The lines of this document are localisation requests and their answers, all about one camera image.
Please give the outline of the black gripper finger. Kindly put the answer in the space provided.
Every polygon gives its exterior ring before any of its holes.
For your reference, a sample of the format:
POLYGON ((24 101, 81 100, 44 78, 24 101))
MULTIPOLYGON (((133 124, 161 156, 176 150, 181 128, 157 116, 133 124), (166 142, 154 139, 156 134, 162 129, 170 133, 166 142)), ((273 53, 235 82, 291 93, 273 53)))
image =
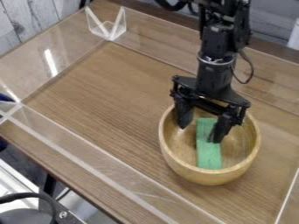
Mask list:
POLYGON ((176 122, 181 129, 185 129, 192 122, 192 101, 176 95, 174 98, 176 122))
POLYGON ((229 133, 231 128, 239 123, 237 116, 233 113, 225 112, 217 117, 217 121, 212 126, 208 141, 219 144, 224 136, 229 133))

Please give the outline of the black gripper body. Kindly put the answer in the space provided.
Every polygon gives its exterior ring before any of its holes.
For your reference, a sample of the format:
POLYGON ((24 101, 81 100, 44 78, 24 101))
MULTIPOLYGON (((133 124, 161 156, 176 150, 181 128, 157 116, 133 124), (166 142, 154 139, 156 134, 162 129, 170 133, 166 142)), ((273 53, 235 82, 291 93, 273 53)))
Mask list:
POLYGON ((170 97, 176 95, 191 100, 192 113, 199 108, 216 117, 225 112, 237 116, 237 124, 243 123, 251 103, 231 86, 235 76, 236 54, 213 59, 200 54, 199 70, 195 77, 174 75, 172 77, 170 97))

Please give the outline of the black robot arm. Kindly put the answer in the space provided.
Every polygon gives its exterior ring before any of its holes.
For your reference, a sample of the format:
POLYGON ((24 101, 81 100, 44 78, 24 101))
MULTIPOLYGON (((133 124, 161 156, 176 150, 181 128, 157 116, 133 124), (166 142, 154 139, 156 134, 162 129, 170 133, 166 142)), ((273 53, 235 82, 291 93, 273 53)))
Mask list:
POLYGON ((185 128, 196 108, 217 117, 208 140, 220 143, 233 126, 244 121, 249 101, 232 89, 237 57, 248 45, 249 0, 177 0, 170 4, 154 0, 168 11, 178 11, 192 4, 199 5, 200 51, 197 75, 172 77, 170 97, 176 122, 185 128))

